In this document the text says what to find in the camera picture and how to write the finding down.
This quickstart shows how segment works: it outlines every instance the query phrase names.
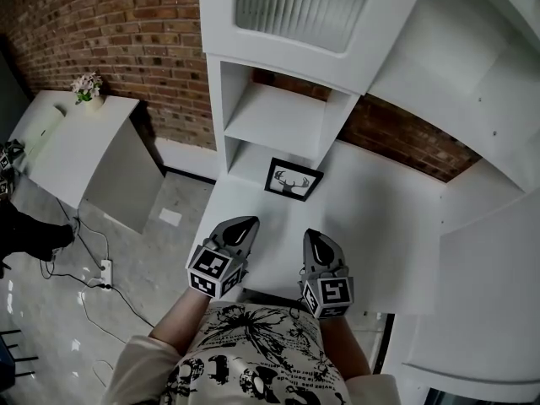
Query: power strip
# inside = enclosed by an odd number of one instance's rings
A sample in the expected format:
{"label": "power strip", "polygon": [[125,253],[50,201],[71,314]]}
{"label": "power strip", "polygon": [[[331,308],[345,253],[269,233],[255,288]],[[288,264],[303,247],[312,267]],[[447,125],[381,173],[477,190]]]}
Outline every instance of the power strip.
{"label": "power strip", "polygon": [[104,285],[112,286],[112,261],[111,260],[101,260],[101,281]]}

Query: white flowers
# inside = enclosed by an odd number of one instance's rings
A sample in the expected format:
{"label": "white flowers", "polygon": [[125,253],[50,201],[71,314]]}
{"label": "white flowers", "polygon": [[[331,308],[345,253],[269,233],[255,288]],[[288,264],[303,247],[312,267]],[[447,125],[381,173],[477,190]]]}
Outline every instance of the white flowers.
{"label": "white flowers", "polygon": [[95,72],[86,73],[71,83],[71,91],[77,94],[78,103],[82,100],[88,102],[100,95],[102,84],[101,77]]}

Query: graphic t-shirt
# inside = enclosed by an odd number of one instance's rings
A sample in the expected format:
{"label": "graphic t-shirt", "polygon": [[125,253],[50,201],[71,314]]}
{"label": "graphic t-shirt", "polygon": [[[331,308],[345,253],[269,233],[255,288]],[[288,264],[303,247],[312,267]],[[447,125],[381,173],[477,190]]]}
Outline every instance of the graphic t-shirt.
{"label": "graphic t-shirt", "polygon": [[[156,354],[163,357],[159,367]],[[359,402],[359,397],[367,402]],[[217,302],[208,308],[183,358],[147,337],[135,337],[126,346],[102,403],[142,402],[343,405],[399,400],[388,375],[345,383],[325,355],[311,315],[277,306]]]}

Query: framed deer artwork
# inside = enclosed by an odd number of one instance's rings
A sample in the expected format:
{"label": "framed deer artwork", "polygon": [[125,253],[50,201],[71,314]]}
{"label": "framed deer artwork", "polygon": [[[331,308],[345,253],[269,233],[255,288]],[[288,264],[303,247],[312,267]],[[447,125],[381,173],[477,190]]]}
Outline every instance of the framed deer artwork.
{"label": "framed deer artwork", "polygon": [[272,158],[264,190],[305,201],[323,176],[320,171]]}

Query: small potted flower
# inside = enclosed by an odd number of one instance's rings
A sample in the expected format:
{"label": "small potted flower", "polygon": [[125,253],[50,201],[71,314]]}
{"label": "small potted flower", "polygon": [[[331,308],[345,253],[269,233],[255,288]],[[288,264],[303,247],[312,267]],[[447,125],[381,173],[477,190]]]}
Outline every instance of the small potted flower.
{"label": "small potted flower", "polygon": [[104,99],[100,96],[101,85],[103,85],[101,76],[95,72],[85,73],[71,84],[71,91],[77,95],[77,105],[84,102],[89,114],[93,114],[103,105]]}

